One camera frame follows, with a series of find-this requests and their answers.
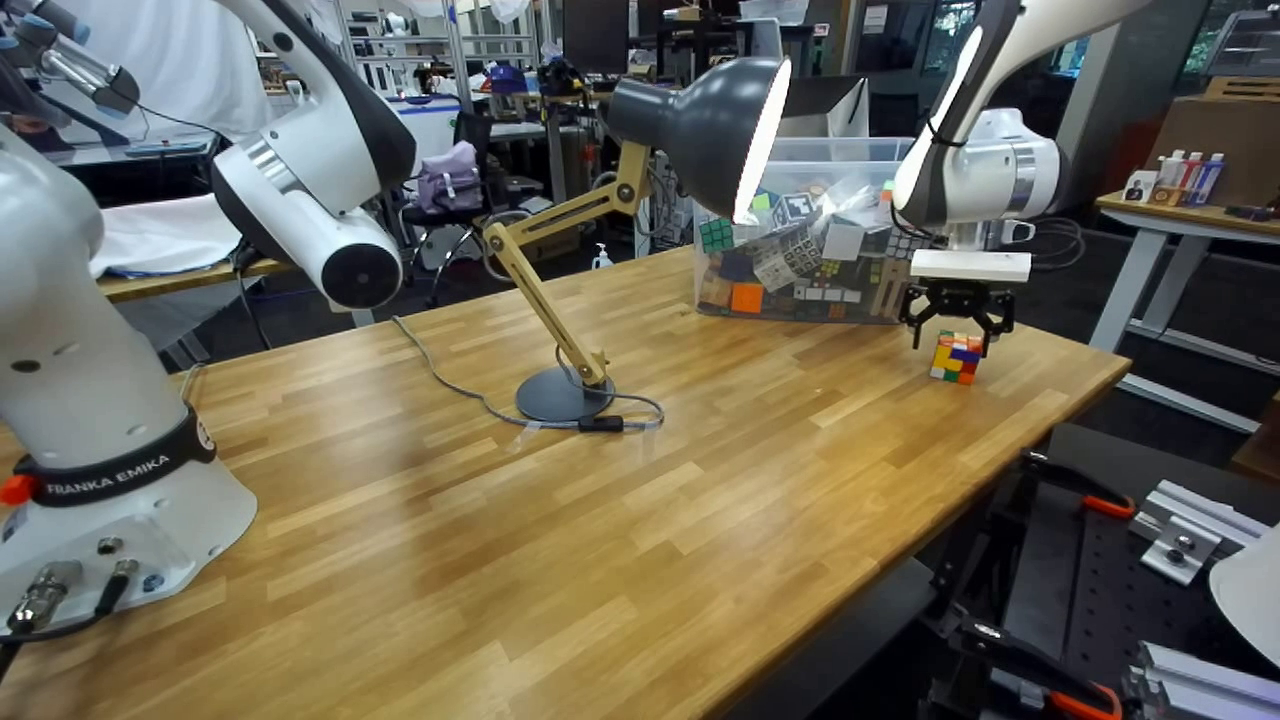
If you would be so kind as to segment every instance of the lamp shade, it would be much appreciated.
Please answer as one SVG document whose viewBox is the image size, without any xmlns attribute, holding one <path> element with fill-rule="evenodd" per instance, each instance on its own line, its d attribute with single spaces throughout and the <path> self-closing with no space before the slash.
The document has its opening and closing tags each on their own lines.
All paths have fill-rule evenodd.
<svg viewBox="0 0 1280 720">
<path fill-rule="evenodd" d="M 744 58 L 709 68 L 688 89 L 621 82 L 603 110 L 615 139 L 667 151 L 692 201 L 749 217 L 793 83 L 793 61 Z"/>
</svg>

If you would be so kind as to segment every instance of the wooden table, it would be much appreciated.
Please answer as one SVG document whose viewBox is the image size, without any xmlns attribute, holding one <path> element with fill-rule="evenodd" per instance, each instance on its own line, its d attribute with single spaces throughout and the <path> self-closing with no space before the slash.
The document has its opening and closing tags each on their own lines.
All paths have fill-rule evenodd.
<svg viewBox="0 0 1280 720">
<path fill-rule="evenodd" d="M 256 265 L 244 267 L 244 278 L 275 278 L 275 271 L 286 271 L 286 265 L 256 259 Z M 217 265 L 217 267 L 173 271 L 173 278 L 101 279 L 96 289 L 109 299 L 145 299 L 145 296 L 209 289 L 209 285 L 229 285 L 229 279 L 236 279 L 236 267 L 232 265 Z"/>
<path fill-rule="evenodd" d="M 1177 343 L 1182 351 L 1199 351 L 1199 356 L 1211 356 L 1222 366 L 1280 378 L 1274 362 L 1264 362 L 1255 351 L 1241 351 L 1241 350 L 1229 350 L 1229 343 L 1216 343 L 1209 335 L 1191 335 L 1191 331 L 1181 331 L 1167 323 L 1211 241 L 1280 246 L 1280 225 L 1229 217 L 1222 208 L 1132 205 L 1119 191 L 1100 197 L 1095 208 L 1104 217 L 1135 228 L 1135 237 L 1126 246 L 1119 278 L 1107 291 L 1107 305 L 1086 335 L 1090 350 L 1114 351 L 1123 331 L 1135 331 L 1142 339 Z M 1162 256 L 1172 237 L 1181 237 L 1181 246 L 1177 246 L 1172 259 L 1162 265 L 1159 285 L 1157 285 L 1142 318 L 1135 318 L 1135 305 L 1140 305 L 1142 289 L 1153 285 L 1157 259 Z M 1119 388 L 1135 393 L 1142 399 L 1157 399 L 1162 410 L 1199 415 L 1209 424 L 1234 429 L 1244 437 L 1255 433 L 1250 415 L 1216 410 L 1209 399 L 1194 399 L 1181 388 L 1167 388 L 1167 383 L 1157 383 L 1142 378 L 1123 378 Z"/>
<path fill-rule="evenodd" d="M 939 383 L 904 330 L 694 313 L 683 250 L 550 296 L 667 429 L 518 433 L 392 323 L 213 366 L 191 405 L 256 526 L 24 649 L 0 718 L 703 718 L 1126 368 L 1014 330 Z M 405 323 L 505 405 L 550 366 L 514 291 Z"/>
</svg>

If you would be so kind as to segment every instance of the computer monitor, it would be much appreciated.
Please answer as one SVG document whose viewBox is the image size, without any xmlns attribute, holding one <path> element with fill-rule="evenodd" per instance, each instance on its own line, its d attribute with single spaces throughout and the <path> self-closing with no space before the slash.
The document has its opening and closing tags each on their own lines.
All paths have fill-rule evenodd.
<svg viewBox="0 0 1280 720">
<path fill-rule="evenodd" d="M 564 61 L 580 73 L 627 73 L 627 8 L 630 0 L 564 0 Z"/>
<path fill-rule="evenodd" d="M 664 24 L 664 8 L 672 8 L 672 0 L 630 0 L 635 8 L 635 30 L 630 30 L 630 40 L 640 49 L 652 49 L 657 43 L 657 31 Z"/>
</svg>

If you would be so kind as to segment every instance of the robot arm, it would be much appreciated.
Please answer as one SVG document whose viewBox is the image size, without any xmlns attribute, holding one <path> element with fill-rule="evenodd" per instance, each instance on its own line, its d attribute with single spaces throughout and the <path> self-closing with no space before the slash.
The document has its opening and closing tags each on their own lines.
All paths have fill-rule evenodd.
<svg viewBox="0 0 1280 720">
<path fill-rule="evenodd" d="M 912 228 L 943 231 L 992 217 L 1050 208 L 1059 151 L 1037 134 L 992 134 L 972 145 L 992 92 L 1029 61 L 1072 37 L 1107 30 L 1147 0 L 981 0 L 956 78 L 894 171 L 894 213 Z"/>
<path fill-rule="evenodd" d="M 392 299 L 405 279 L 399 250 L 359 205 L 405 185 L 410 134 L 286 0 L 220 5 L 278 51 L 317 105 L 220 151 L 217 205 L 248 241 L 302 267 L 329 299 L 343 310 Z"/>
<path fill-rule="evenodd" d="M 90 285 L 105 220 L 87 187 L 5 125 L 0 228 L 0 424 L 24 448 L 0 491 L 0 640 L 13 644 L 174 596 L 248 527 L 256 499 Z"/>
<path fill-rule="evenodd" d="M 892 181 L 901 225 L 947 246 L 912 256 L 921 289 L 904 299 L 904 323 L 915 343 L 931 318 L 972 318 L 987 339 L 1011 330 L 1011 289 L 1029 285 L 1033 256 L 982 251 L 981 220 L 1040 217 L 1059 187 L 1059 148 L 1029 134 L 1019 113 L 982 113 L 992 92 L 1029 61 L 1142 5 L 981 0 L 956 78 Z"/>
<path fill-rule="evenodd" d="M 78 40 L 87 30 L 53 0 L 0 0 L 0 92 L 13 113 L 42 118 L 42 99 L 20 73 L 53 68 L 90 105 L 126 113 L 138 99 L 136 82 L 121 64 L 96 61 Z"/>
</svg>

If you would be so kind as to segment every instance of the lamp arm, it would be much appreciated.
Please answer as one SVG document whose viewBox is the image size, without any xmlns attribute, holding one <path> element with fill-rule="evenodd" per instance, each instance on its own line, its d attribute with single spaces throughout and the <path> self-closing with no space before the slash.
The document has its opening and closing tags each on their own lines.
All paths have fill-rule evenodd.
<svg viewBox="0 0 1280 720">
<path fill-rule="evenodd" d="M 603 351 L 582 351 L 582 343 L 566 331 L 550 296 L 543 291 L 543 279 L 527 265 L 524 246 L 580 228 L 580 225 L 599 220 L 607 213 L 635 217 L 635 208 L 648 191 L 648 164 L 652 159 L 648 159 L 642 145 L 621 145 L 615 181 L 607 181 L 582 197 L 571 197 L 548 213 L 524 217 L 514 225 L 483 225 L 483 250 L 505 265 L 505 271 L 518 289 L 518 296 L 527 299 L 536 321 L 550 331 L 550 339 L 561 343 L 561 351 L 566 356 L 566 366 L 576 368 L 576 378 L 582 382 L 588 393 L 607 383 Z"/>
</svg>

